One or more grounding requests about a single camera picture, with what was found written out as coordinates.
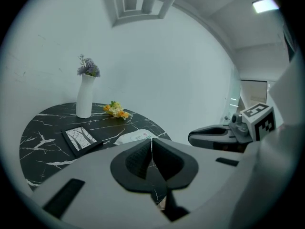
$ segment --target ceiling light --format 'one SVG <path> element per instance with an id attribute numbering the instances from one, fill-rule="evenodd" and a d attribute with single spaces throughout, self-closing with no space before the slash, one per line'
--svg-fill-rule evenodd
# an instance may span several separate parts
<path id="1" fill-rule="evenodd" d="M 257 13 L 265 12 L 268 10 L 277 10 L 279 7 L 274 0 L 260 0 L 253 3 Z"/>

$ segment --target white vase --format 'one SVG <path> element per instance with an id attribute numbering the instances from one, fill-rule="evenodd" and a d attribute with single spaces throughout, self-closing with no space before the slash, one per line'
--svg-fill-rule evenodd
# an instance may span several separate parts
<path id="1" fill-rule="evenodd" d="M 82 75 L 76 103 L 76 116 L 79 118 L 89 118 L 91 116 L 94 80 L 95 77 L 93 76 Z"/>

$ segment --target small flower bunch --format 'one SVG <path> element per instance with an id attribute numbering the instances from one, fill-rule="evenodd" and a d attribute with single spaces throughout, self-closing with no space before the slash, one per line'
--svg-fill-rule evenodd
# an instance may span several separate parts
<path id="1" fill-rule="evenodd" d="M 122 117 L 124 120 L 128 118 L 129 113 L 124 112 L 121 104 L 116 101 L 111 101 L 111 105 L 105 105 L 103 107 L 104 111 L 107 111 L 108 114 L 112 115 L 115 118 Z"/>
<path id="2" fill-rule="evenodd" d="M 81 67 L 77 70 L 78 75 L 86 74 L 93 77 L 101 76 L 99 67 L 95 65 L 92 59 L 84 59 L 83 54 L 81 54 L 78 58 L 81 60 Z"/>

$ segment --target black marble tabletop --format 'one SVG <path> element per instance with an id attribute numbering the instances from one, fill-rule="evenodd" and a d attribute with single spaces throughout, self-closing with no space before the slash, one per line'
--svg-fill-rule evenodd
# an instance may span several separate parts
<path id="1" fill-rule="evenodd" d="M 27 183 L 32 190 L 44 180 L 76 160 L 65 141 L 61 130 L 82 124 L 93 135 L 99 136 L 104 144 L 95 150 L 111 148 L 123 134 L 146 129 L 160 138 L 169 136 L 156 123 L 133 111 L 126 120 L 114 118 L 103 111 L 103 104 L 92 104 L 90 118 L 81 119 L 75 114 L 76 103 L 60 104 L 36 115 L 25 128 L 20 141 L 20 163 Z M 158 168 L 151 162 L 147 179 L 156 187 L 153 200 L 158 204 L 165 196 L 164 183 Z"/>

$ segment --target black picture frame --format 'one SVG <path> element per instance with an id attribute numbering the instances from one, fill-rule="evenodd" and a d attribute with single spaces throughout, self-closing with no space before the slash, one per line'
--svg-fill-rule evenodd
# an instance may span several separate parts
<path id="1" fill-rule="evenodd" d="M 82 133 L 79 133 L 81 134 L 86 140 L 87 139 L 87 135 L 85 135 L 85 133 L 82 131 L 82 128 L 89 134 L 91 135 L 95 140 L 96 142 L 92 143 L 91 145 L 89 146 L 86 146 L 85 148 L 79 148 L 79 150 L 77 150 L 77 148 L 74 146 L 74 144 L 72 143 L 72 141 L 70 140 L 70 138 L 68 137 L 68 134 L 66 133 L 67 131 L 70 131 L 70 130 L 73 130 L 73 129 L 77 129 L 77 128 L 80 128 L 81 129 L 81 132 Z M 88 131 L 88 129 L 86 129 L 86 127 L 84 127 L 83 125 L 73 125 L 73 126 L 69 126 L 69 128 L 64 128 L 61 130 L 61 133 L 64 137 L 64 139 L 66 140 L 69 148 L 72 150 L 72 152 L 74 153 L 74 155 L 79 158 L 83 155 L 85 155 L 86 153 L 88 153 L 91 149 L 95 148 L 96 146 L 100 146 L 100 145 L 103 145 L 103 141 L 100 140 L 95 134 L 93 134 L 92 132 Z"/>

